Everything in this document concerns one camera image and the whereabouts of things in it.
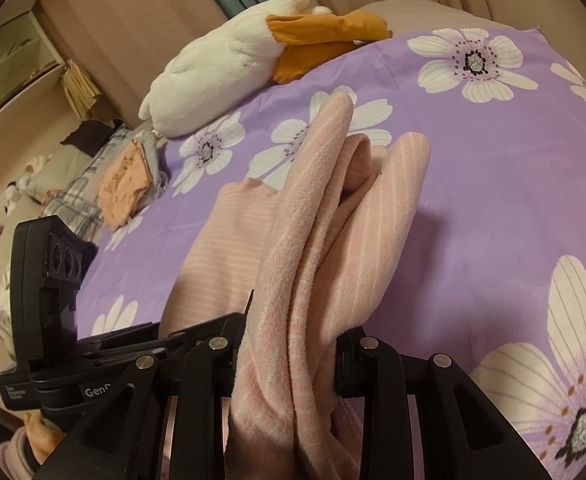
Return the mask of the person's left hand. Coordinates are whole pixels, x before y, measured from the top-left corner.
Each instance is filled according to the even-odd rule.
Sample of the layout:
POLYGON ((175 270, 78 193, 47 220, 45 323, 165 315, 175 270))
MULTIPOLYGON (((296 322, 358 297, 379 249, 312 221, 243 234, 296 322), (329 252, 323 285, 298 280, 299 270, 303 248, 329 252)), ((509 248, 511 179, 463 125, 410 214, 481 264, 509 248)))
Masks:
POLYGON ((24 415, 28 457, 32 457, 37 466, 42 465, 66 437, 52 422, 47 422, 39 411, 26 412, 24 415))

